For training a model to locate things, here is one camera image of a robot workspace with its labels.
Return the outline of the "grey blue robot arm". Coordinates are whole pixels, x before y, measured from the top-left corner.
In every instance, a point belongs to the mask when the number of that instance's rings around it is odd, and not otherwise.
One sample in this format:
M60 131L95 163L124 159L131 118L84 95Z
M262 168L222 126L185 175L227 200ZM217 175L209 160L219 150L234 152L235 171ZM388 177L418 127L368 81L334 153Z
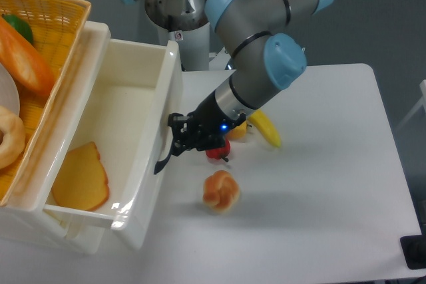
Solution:
M122 0L134 3L138 0ZM211 150L306 69L302 48L284 29L334 0L144 0L150 20L169 33L211 27L235 72L187 115L168 117L170 154Z

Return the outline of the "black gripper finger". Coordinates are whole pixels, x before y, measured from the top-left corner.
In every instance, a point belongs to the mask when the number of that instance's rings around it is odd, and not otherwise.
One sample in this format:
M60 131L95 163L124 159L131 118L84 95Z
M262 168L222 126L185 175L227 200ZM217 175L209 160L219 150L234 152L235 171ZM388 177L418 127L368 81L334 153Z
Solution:
M168 115L167 126L171 128L173 134L185 134L189 119L188 116L174 112Z
M193 143L190 140L179 140L173 138L170 153L173 156L179 156L183 152L193 149Z

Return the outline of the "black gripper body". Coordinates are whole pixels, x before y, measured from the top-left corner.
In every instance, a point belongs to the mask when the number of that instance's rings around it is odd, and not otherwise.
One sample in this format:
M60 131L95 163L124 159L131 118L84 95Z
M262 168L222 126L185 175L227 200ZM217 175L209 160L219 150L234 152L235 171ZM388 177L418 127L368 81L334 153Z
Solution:
M197 151L225 147L226 135L246 120L246 113L237 111L236 117L229 117L219 107L215 92L209 94L198 107L188 114L188 137L184 145Z

